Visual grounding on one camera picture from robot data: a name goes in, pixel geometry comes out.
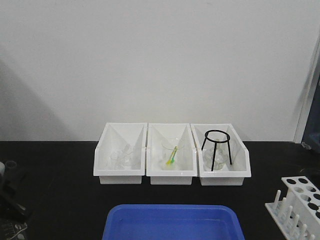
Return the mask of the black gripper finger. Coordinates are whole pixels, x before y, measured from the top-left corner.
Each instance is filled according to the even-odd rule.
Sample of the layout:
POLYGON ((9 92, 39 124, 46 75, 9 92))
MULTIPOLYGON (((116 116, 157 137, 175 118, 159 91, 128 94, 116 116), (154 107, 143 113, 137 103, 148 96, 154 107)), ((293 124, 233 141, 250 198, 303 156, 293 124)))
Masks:
POLYGON ((16 222, 26 222, 32 211, 15 199, 21 182, 27 175, 24 168, 11 169, 0 175, 0 217, 16 222))

